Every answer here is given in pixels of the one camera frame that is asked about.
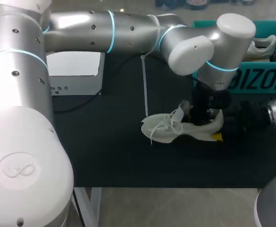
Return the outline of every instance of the metal frame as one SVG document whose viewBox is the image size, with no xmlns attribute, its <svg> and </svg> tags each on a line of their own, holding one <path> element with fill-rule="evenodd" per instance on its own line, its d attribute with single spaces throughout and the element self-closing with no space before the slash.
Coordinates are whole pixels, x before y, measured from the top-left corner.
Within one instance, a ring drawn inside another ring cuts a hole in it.
<svg viewBox="0 0 276 227">
<path fill-rule="evenodd" d="M 90 200 L 85 188 L 74 188 L 74 193 L 78 204 L 73 196 L 71 201 L 78 215 L 81 214 L 84 227 L 98 227 L 102 188 L 92 188 Z"/>
</svg>

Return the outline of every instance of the blue led ring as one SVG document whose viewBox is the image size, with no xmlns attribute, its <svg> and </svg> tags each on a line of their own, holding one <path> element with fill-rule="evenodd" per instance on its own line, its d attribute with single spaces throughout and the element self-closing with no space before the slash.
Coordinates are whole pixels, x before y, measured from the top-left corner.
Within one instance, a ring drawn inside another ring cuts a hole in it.
<svg viewBox="0 0 276 227">
<path fill-rule="evenodd" d="M 27 52 L 27 51 L 22 51 L 22 50 L 16 50 L 16 49 L 10 49 L 10 50 L 4 50 L 4 51 L 0 51 L 0 54 L 2 53 L 13 53 L 13 52 L 17 52 L 17 53 L 23 53 L 23 54 L 27 54 L 27 55 L 30 55 L 34 58 L 37 58 L 40 62 L 43 63 L 43 65 L 45 65 L 45 67 L 47 68 L 48 70 L 48 67 L 47 67 L 47 64 L 37 55 L 31 53 L 31 52 Z"/>
<path fill-rule="evenodd" d="M 174 28 L 178 28 L 178 27 L 187 27 L 187 26 L 186 26 L 186 25 L 176 25 L 176 26 L 171 26 L 169 29 L 167 29 L 167 31 L 162 35 L 162 37 L 161 37 L 161 39 L 160 39 L 160 41 L 159 41 L 159 47 L 158 47 L 159 51 L 160 51 L 160 45 L 161 45 L 161 42 L 162 42 L 163 37 L 164 37 L 169 31 L 171 31 L 171 30 L 174 29 Z"/>
<path fill-rule="evenodd" d="M 228 70 L 228 69 L 223 69 L 223 68 L 220 68 L 220 67 L 217 67 L 215 65 L 213 65 L 212 63 L 210 63 L 209 61 L 206 61 L 206 63 L 208 65 L 210 65 L 211 67 L 213 67 L 214 69 L 216 70 L 220 70 L 220 71 L 223 71 L 223 72 L 233 72 L 233 71 L 236 71 L 239 67 L 235 68 L 235 69 L 232 69 L 232 70 Z"/>
<path fill-rule="evenodd" d="M 43 31 L 43 34 L 45 34 L 46 32 L 48 32 L 49 27 L 50 27 L 50 25 L 48 26 L 48 28 L 46 30 Z"/>
<path fill-rule="evenodd" d="M 111 44 L 110 44 L 110 47 L 109 47 L 109 49 L 108 49 L 107 53 L 111 52 L 111 50 L 113 49 L 114 42 L 115 42 L 115 31 L 116 31 L 116 29 L 115 29 L 115 19 L 114 19 L 114 13 L 113 13 L 113 12 L 111 12 L 111 11 L 109 11 L 109 10 L 108 10 L 108 12 L 109 12 L 109 14 L 110 14 L 110 17 L 111 17 L 111 23 L 112 23 L 112 25 L 113 25 L 113 35 L 112 35 L 112 38 L 111 38 Z"/>
</svg>

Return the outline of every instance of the black mat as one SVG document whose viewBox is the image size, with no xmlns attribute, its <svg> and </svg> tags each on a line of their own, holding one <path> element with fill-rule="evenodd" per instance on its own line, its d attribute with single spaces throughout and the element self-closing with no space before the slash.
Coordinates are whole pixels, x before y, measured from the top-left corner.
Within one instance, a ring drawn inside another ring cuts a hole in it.
<svg viewBox="0 0 276 227">
<path fill-rule="evenodd" d="M 222 144 L 181 136 L 171 144 L 155 143 L 140 131 L 145 117 L 141 60 L 105 59 L 102 95 L 72 113 L 56 114 L 59 138 L 69 155 L 75 186 L 96 187 L 243 187 L 260 188 L 276 175 L 276 130 L 252 133 Z M 192 82 L 167 65 L 146 59 L 149 114 L 170 113 L 190 100 Z M 233 95 L 262 101 L 269 95 Z M 79 105 L 86 96 L 53 99 L 55 110 Z"/>
</svg>

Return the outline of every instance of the teal box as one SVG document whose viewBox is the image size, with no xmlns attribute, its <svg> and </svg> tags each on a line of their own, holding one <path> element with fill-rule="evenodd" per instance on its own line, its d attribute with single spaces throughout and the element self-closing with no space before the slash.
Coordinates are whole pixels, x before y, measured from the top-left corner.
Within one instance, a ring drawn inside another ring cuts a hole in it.
<svg viewBox="0 0 276 227">
<path fill-rule="evenodd" d="M 276 36 L 276 21 L 254 21 L 255 38 Z M 214 26 L 216 21 L 197 20 L 194 27 Z M 276 62 L 241 62 L 228 89 L 235 94 L 276 94 Z"/>
</svg>

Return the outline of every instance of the shoe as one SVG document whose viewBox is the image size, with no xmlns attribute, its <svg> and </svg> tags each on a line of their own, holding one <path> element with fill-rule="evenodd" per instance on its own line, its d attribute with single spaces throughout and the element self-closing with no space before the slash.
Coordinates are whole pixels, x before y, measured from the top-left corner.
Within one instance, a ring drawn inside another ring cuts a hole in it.
<svg viewBox="0 0 276 227">
<path fill-rule="evenodd" d="M 253 39 L 243 61 L 270 61 L 276 49 L 276 36 L 267 39 Z"/>
<path fill-rule="evenodd" d="M 218 132 L 224 123 L 222 110 L 217 110 L 217 115 L 209 124 L 196 126 L 192 123 L 181 122 L 184 117 L 189 117 L 193 106 L 188 101 L 182 101 L 178 109 L 172 113 L 160 113 L 146 117 L 142 122 L 142 133 L 152 141 L 171 143 L 180 135 L 190 135 L 198 140 L 217 141 L 213 134 Z"/>
</svg>

